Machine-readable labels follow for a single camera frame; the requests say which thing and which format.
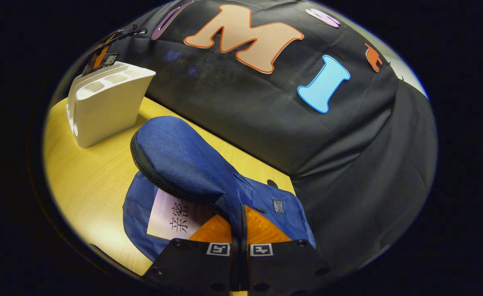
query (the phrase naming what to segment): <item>yellow table surface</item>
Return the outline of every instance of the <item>yellow table surface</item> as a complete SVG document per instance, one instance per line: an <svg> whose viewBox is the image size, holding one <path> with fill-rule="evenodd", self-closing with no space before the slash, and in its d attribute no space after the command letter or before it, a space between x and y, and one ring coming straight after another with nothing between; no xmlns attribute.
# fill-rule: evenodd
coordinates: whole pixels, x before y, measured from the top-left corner
<svg viewBox="0 0 483 296"><path fill-rule="evenodd" d="M130 153L130 139L150 118L182 117L143 98L133 127L89 148L79 148L68 124L66 101L63 99L51 108L44 132L44 166L57 206L86 243L95 244L123 266L143 275L152 262L130 242L123 228L122 206L128 187L138 172ZM280 189L294 194L287 175L185 121L239 173L262 183L273 180Z"/></svg>

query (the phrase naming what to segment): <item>small black patch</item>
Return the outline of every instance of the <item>small black patch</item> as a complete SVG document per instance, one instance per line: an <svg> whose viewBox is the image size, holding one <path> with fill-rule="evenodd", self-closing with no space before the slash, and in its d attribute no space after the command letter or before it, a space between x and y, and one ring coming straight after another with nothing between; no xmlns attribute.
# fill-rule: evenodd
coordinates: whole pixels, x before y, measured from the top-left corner
<svg viewBox="0 0 483 296"><path fill-rule="evenodd" d="M283 201L273 200L273 207L275 212L285 214L285 210L283 209Z"/></svg>
<svg viewBox="0 0 483 296"><path fill-rule="evenodd" d="M267 185L272 186L274 188L278 188L278 185L276 185L276 182L273 180L267 180Z"/></svg>

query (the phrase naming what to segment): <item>blue pouch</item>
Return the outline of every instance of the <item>blue pouch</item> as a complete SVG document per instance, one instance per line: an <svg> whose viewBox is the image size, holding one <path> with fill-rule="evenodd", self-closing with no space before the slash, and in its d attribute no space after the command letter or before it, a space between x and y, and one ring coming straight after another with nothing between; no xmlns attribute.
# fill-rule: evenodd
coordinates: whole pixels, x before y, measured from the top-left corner
<svg viewBox="0 0 483 296"><path fill-rule="evenodd" d="M158 189L213 209L230 223L233 243L243 241L245 206L254 208L291 240L315 240L300 201L292 193L240 175L185 121L172 116L148 120L132 137L139 172L123 205L131 242L151 261L168 240L147 234Z"/></svg>

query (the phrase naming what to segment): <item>orange letter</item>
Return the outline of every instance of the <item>orange letter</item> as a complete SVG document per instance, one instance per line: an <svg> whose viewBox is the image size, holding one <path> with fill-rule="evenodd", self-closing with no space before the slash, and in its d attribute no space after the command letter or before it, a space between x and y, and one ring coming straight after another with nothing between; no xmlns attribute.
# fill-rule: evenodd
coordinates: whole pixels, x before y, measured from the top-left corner
<svg viewBox="0 0 483 296"><path fill-rule="evenodd" d="M369 64L372 66L375 72L379 72L380 69L377 66L377 62L382 65L382 60L379 58L379 54L373 49L370 45L366 44L368 50L366 51L366 58L368 59Z"/></svg>
<svg viewBox="0 0 483 296"><path fill-rule="evenodd" d="M293 40L303 39L304 34L284 23L271 23L251 27L251 10L238 5L221 5L220 13L195 35L186 37L187 45L208 49L214 45L212 37L221 31L219 51L229 52L242 44L253 41L244 51L236 52L236 58L262 73L274 70L273 62Z"/></svg>

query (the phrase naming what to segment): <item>black fabric backdrop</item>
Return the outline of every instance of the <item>black fabric backdrop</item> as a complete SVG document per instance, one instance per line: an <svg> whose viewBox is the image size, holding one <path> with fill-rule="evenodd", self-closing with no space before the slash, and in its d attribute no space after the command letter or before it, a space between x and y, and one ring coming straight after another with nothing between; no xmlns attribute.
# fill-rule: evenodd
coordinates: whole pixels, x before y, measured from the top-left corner
<svg viewBox="0 0 483 296"><path fill-rule="evenodd" d="M133 23L156 28L174 1ZM271 74L238 60L239 49L200 49L183 43L235 4L252 10L251 26L282 22L304 34L274 62ZM373 71L358 32L320 25L305 10L312 2L193 2L155 41L140 36L115 43L118 60L157 72L146 96L208 129L291 177L332 273L345 275L386 251L415 219L431 188L437 133L428 100L399 81L388 62ZM320 113L297 94L320 71L328 54L351 74Z"/></svg>

